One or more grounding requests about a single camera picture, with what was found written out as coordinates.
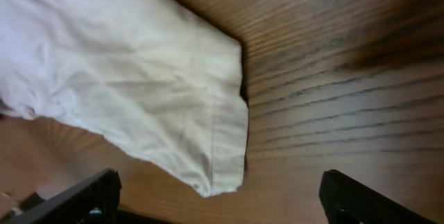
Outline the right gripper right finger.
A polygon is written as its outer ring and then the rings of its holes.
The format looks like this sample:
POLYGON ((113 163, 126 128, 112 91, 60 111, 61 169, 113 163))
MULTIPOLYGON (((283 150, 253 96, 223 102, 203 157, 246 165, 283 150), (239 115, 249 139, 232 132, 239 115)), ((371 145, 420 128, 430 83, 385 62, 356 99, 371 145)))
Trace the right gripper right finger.
POLYGON ((435 224, 334 169, 318 194, 329 224, 435 224))

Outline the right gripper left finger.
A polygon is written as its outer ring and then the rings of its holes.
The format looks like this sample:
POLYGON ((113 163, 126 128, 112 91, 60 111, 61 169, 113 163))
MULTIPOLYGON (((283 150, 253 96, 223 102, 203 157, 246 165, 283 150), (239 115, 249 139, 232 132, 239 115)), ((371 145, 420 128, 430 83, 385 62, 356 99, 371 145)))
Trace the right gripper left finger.
POLYGON ((52 198, 31 194, 3 215, 1 224, 113 224, 120 191, 118 172, 106 169, 52 198))

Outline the beige cotton shorts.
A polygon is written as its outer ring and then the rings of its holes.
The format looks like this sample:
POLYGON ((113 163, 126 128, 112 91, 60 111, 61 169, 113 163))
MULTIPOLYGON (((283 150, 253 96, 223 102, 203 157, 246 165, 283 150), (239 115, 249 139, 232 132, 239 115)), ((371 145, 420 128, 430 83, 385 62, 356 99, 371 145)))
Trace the beige cotton shorts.
POLYGON ((203 197, 244 179, 241 45, 175 0, 1 0, 1 113, 102 135, 203 197))

